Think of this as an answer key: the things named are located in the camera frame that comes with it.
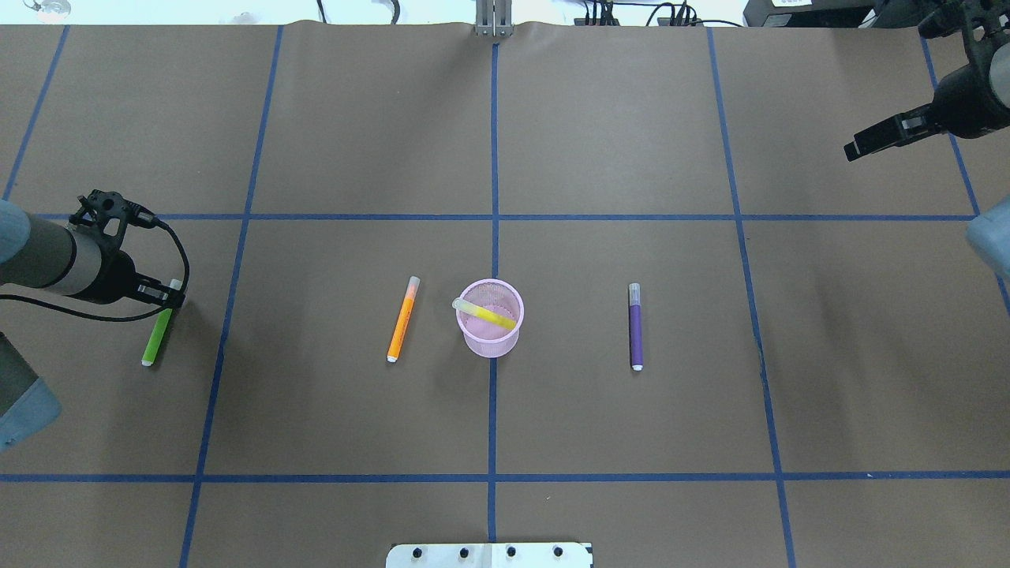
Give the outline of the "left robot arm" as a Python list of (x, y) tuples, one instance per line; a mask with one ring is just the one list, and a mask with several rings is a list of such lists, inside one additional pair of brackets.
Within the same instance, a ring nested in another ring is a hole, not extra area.
[[(123, 299), (152, 306), (149, 316), (180, 308), (190, 283), (190, 260), (180, 236), (148, 208), (117, 192), (91, 191), (65, 226), (2, 202), (1, 277), (5, 285), (112, 305)], [(163, 283), (137, 272), (122, 249), (129, 227), (165, 230), (181, 257), (181, 280)], [(1, 339), (2, 449), (9, 450), (54, 423), (61, 403), (9, 338)]]

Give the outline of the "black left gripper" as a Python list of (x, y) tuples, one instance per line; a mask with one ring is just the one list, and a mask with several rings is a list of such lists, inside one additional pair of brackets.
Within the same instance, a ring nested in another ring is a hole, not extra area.
[(136, 263), (121, 249), (101, 252), (101, 267), (93, 282), (94, 305), (131, 299), (166, 309), (179, 309), (186, 299), (184, 282), (147, 282), (138, 284)]

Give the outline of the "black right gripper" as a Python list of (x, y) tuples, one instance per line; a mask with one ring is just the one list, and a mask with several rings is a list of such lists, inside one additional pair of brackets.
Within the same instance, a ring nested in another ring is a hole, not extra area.
[(844, 145), (845, 158), (854, 162), (938, 133), (978, 139), (1005, 129), (1009, 122), (1008, 79), (1007, 60), (992, 62), (982, 74), (965, 65), (938, 84), (931, 101), (931, 118), (930, 108), (920, 106), (881, 120)]

